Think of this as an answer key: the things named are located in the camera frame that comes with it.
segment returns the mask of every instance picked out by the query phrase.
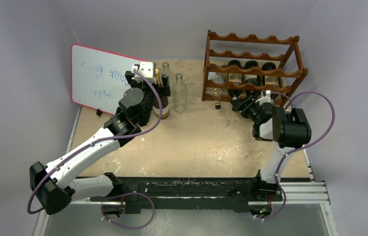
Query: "table surface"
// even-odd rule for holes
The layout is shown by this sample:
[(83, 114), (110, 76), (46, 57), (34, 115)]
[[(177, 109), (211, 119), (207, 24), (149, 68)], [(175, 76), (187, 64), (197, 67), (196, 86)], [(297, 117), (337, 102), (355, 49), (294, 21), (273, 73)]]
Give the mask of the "table surface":
[[(164, 60), (154, 60), (162, 65)], [(266, 163), (274, 143), (252, 137), (253, 122), (231, 110), (223, 102), (215, 110), (214, 102), (201, 101), (203, 61), (169, 60), (173, 73), (182, 73), (187, 85), (187, 109), (170, 116), (152, 132), (135, 137), (124, 147), (101, 158), (81, 176), (113, 172), (117, 176), (136, 177), (254, 177)], [(71, 148), (75, 148), (111, 115), (96, 115), (82, 107)], [(156, 122), (152, 112), (148, 129)], [(310, 177), (302, 151), (288, 163), (282, 177)]]

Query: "wooden wine rack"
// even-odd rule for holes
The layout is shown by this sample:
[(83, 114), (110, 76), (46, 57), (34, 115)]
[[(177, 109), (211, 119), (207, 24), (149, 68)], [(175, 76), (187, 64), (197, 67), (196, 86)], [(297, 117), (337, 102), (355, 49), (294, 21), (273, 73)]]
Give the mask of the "wooden wine rack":
[[(288, 50), (285, 54), (281, 54), (279, 56), (273, 57), (267, 53), (262, 53), (260, 55), (252, 55), (250, 52), (243, 52), (240, 54), (235, 54), (230, 50), (226, 50), (222, 53), (215, 52), (213, 49), (210, 49), (210, 41), (218, 40), (218, 41), (231, 41), (231, 42), (250, 42), (250, 43), (267, 43), (267, 44), (284, 44), (289, 45)], [(205, 47), (205, 58), (204, 58), (204, 84), (202, 89), (202, 100), (210, 100), (213, 101), (213, 97), (206, 93), (207, 88), (222, 88), (222, 89), (241, 89), (241, 90), (271, 90), (276, 92), (285, 93), (288, 97), (291, 97), (292, 94), (296, 91), (298, 86), (302, 83), (305, 77), (308, 74), (308, 69), (304, 68), (302, 63), (300, 49), (298, 47), (298, 41), (300, 40), (299, 36), (289, 37), (284, 40), (277, 39), (276, 36), (272, 35), (267, 38), (258, 38), (255, 34), (250, 34), (247, 37), (239, 37), (235, 33), (230, 33), (226, 36), (220, 36), (211, 30), (208, 31), (207, 34), (207, 45)], [(298, 70), (294, 72), (285, 72), (283, 67), (291, 56), (292, 52), (295, 53), (295, 57), (297, 60)], [(210, 63), (210, 57), (218, 57), (218, 58), (239, 58), (239, 59), (258, 59), (258, 60), (274, 60), (280, 61), (278, 68), (270, 71), (262, 70), (260, 67), (253, 67), (250, 69), (245, 69), (244, 67), (239, 68), (236, 65), (216, 65), (214, 63)], [(224, 82), (223, 84), (216, 84), (215, 82), (208, 80), (209, 72), (219, 72), (219, 73), (237, 73), (237, 74), (247, 74), (247, 75), (269, 75), (278, 77), (280, 88), (276, 88), (272, 85), (265, 86), (255, 86), (252, 83), (247, 83), (243, 85), (235, 85), (232, 82)], [(295, 78), (294, 83), (291, 86), (284, 86), (282, 83), (282, 77)], [(229, 102), (231, 97), (228, 95), (222, 95), (221, 101)], [(285, 97), (278, 99), (275, 101), (276, 105), (284, 105), (287, 102)]]

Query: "brown bottle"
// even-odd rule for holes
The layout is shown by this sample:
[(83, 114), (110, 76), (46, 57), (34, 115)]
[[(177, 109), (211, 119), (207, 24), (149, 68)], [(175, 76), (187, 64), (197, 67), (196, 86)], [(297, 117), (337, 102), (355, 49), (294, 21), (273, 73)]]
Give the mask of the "brown bottle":
[[(259, 64), (255, 60), (250, 60), (245, 64), (246, 69), (250, 69), (255, 66), (259, 66)], [(245, 75), (245, 84), (246, 83), (252, 83), (255, 86), (260, 86), (260, 79), (257, 75)], [(246, 90), (245, 93), (246, 96), (253, 95), (253, 98), (257, 98), (260, 95), (259, 91)]]
[[(162, 85), (161, 76), (159, 74), (159, 70), (155, 70), (155, 79), (158, 81), (158, 84)], [(161, 105), (162, 105), (162, 119), (167, 118), (170, 115), (170, 107), (168, 104), (168, 97), (159, 95), (161, 97)], [(155, 116), (159, 117), (159, 103), (158, 100), (155, 98), (153, 103), (153, 111), (155, 112)]]
[[(276, 69), (276, 66), (273, 62), (267, 62), (263, 64), (262, 66), (262, 70), (269, 71), (269, 70), (274, 70), (274, 69)], [(262, 84), (263, 85), (273, 85), (274, 87), (279, 88), (279, 80), (276, 76), (267, 76), (267, 75), (262, 76)], [(271, 95), (272, 99), (275, 99), (277, 97), (278, 97), (277, 94)]]

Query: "white wall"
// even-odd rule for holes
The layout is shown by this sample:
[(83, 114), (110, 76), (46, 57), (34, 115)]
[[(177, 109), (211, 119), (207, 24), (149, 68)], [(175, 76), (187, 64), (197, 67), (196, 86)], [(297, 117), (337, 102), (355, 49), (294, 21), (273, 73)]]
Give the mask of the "white wall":
[[(368, 235), (368, 1), (318, 1), (302, 27), (300, 48), (310, 74), (301, 90), (329, 96), (336, 108), (333, 131), (308, 150), (318, 180), (327, 181), (341, 235)], [(326, 102), (304, 96), (313, 136), (324, 132)]]
[(81, 43), (143, 59), (204, 58), (207, 30), (292, 36), (316, 0), (60, 0)]
[(65, 152), (74, 42), (56, 0), (0, 1), (0, 235), (32, 234), (29, 167)]

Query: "robotic arm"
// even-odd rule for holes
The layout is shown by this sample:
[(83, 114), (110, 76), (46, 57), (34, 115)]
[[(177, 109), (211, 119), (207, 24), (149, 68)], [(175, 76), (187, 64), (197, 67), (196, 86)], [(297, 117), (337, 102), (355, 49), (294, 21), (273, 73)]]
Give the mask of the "robotic arm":
[[(270, 90), (263, 91), (257, 101), (254, 101), (252, 95), (243, 100), (231, 101), (234, 110), (255, 123), (252, 135), (256, 140), (275, 142), (271, 157), (257, 174), (267, 184), (276, 184), (276, 169), (283, 155), (308, 144), (311, 139), (311, 127), (303, 109), (285, 111), (282, 107), (274, 106), (273, 102)], [(283, 160), (279, 168), (280, 173), (291, 157), (288, 155)]]
[[(133, 65), (133, 70), (137, 70), (144, 75), (152, 83), (158, 94), (170, 96), (168, 77), (163, 76), (162, 84), (158, 84), (155, 78), (154, 63), (141, 62), (139, 65)], [(155, 94), (149, 85), (143, 81), (143, 78), (131, 71), (127, 71), (125, 76), (131, 88), (124, 93), (123, 98), (119, 101), (116, 114), (104, 123), (103, 127), (63, 157), (46, 165), (36, 162), (30, 167), (30, 187), (32, 191), (47, 174), (54, 170), (35, 193), (49, 215), (58, 213), (70, 202), (79, 199), (121, 194), (119, 192), (121, 183), (113, 173), (104, 173), (98, 177), (75, 178), (101, 157), (123, 147), (133, 139), (131, 137), (114, 140), (107, 137), (140, 133), (140, 126), (145, 126), (149, 122)], [(67, 161), (66, 158), (72, 155), (74, 156)]]

